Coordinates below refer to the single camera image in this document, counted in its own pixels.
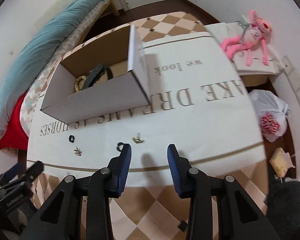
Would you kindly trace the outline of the gold earring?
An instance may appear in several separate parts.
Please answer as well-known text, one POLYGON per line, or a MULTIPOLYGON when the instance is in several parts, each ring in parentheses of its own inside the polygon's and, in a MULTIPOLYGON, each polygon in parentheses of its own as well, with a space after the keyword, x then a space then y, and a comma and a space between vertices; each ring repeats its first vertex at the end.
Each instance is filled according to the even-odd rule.
POLYGON ((144 142, 144 140, 141 139, 141 134, 138 133, 136 137, 132 137, 132 140, 136 144, 141 144, 144 142))
POLYGON ((81 149, 78 148, 78 147, 76 147, 76 148, 74 149, 74 153, 75 153, 75 155, 77 155, 77 156, 81 156, 81 155, 82 155, 82 151, 81 151, 81 149))

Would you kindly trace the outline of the black fitness band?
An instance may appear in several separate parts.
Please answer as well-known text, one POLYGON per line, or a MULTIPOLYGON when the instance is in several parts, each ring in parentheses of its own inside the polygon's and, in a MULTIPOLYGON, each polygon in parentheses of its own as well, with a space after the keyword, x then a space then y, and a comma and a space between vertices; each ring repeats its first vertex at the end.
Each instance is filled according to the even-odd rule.
POLYGON ((103 64, 98 64, 93 70, 89 72, 82 89, 92 87, 95 82, 97 82, 104 74, 107 75, 107 79, 110 80, 113 78, 113 72, 107 66, 103 64))

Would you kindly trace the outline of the red blanket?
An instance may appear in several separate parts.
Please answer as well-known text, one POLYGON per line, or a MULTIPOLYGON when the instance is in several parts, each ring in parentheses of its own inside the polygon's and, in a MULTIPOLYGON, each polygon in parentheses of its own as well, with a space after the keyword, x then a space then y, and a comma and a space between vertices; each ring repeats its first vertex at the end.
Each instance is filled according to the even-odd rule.
POLYGON ((18 99, 10 121, 8 122, 7 130, 4 136, 0 139, 0 150, 4 148, 13 148, 15 150, 27 150, 29 137, 24 132, 20 123, 21 104, 25 98, 26 92, 18 99))

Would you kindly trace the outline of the checkered bed sheet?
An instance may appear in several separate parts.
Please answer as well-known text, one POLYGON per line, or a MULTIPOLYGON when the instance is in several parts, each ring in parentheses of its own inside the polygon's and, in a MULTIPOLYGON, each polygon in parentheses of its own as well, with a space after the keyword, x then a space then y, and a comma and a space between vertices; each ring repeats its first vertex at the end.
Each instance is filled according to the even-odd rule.
POLYGON ((110 4, 110 0, 101 0, 87 16, 85 16, 76 29, 57 47, 48 63, 26 92, 25 98, 21 104, 19 120, 21 127, 27 136, 30 135, 32 119, 39 96, 46 90, 55 68, 66 53, 72 51, 76 46, 83 42, 94 23, 101 17, 104 11, 109 8, 110 4))

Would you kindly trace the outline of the checkered printed table cloth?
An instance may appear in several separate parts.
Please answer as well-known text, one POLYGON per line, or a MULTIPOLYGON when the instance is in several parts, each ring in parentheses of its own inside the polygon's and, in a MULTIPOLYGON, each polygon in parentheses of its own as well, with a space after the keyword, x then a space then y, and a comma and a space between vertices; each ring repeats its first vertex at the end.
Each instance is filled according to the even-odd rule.
POLYGON ((189 200, 172 185, 167 147, 175 144, 192 166, 222 178, 227 174, 266 212, 266 154, 243 82, 210 33, 192 15, 172 12, 133 22, 145 43, 155 77, 152 103, 66 125, 36 110, 28 164, 40 160, 33 204, 39 208, 61 180, 93 174, 132 146, 124 193, 110 202, 115 239, 184 239, 189 200), (132 137, 141 134, 141 144, 132 137), (81 156, 74 153, 78 147, 81 156))

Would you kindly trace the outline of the white cardboard box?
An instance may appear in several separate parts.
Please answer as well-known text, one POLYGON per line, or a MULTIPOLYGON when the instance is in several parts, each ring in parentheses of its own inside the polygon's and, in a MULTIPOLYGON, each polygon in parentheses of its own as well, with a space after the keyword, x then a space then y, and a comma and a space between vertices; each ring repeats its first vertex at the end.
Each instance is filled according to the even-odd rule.
POLYGON ((146 106, 150 103, 148 69, 134 25, 77 47, 51 77, 40 110, 66 124, 146 106), (98 64, 111 69, 92 87, 83 84, 98 64))

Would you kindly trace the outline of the yellow packet on floor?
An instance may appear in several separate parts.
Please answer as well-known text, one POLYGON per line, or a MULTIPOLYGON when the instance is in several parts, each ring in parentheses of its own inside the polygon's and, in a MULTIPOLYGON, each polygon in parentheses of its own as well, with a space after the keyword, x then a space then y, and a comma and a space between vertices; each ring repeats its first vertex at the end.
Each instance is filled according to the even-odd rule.
POLYGON ((281 147, 274 151, 269 162, 279 178, 284 178, 290 168, 295 168, 289 153, 281 147))

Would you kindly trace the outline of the white plastic bag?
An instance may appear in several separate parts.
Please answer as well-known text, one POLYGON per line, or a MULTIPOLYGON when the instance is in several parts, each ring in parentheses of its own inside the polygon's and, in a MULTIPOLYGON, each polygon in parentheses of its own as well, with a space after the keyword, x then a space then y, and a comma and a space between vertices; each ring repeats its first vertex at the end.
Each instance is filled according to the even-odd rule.
POLYGON ((249 98, 257 115, 262 135, 269 142, 275 142, 287 130, 287 118, 290 114, 288 104, 268 90, 252 90, 249 98))

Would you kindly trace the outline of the light blue quilt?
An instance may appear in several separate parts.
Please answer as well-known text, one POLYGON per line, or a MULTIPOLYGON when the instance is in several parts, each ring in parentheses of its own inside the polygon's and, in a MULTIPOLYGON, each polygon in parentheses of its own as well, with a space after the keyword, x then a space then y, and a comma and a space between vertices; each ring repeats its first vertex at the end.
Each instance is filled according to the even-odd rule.
POLYGON ((51 19, 23 48, 0 86, 0 139, 6 133, 13 109, 57 47, 84 20, 101 0, 74 0, 51 19))

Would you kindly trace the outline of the pink panther plush toy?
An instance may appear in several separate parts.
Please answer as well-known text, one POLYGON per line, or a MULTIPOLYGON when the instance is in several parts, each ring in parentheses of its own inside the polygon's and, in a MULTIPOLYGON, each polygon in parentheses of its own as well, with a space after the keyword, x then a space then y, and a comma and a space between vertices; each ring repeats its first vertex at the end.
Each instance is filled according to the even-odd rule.
POLYGON ((271 25, 263 18, 259 17, 256 11, 249 11, 249 21, 250 23, 247 23, 244 26, 241 35, 224 39, 221 43, 221 49, 231 61, 238 51, 247 51, 246 65, 250 66, 252 63, 251 48, 260 43, 263 53, 262 62, 264 65, 268 66, 266 38, 271 34, 271 25))

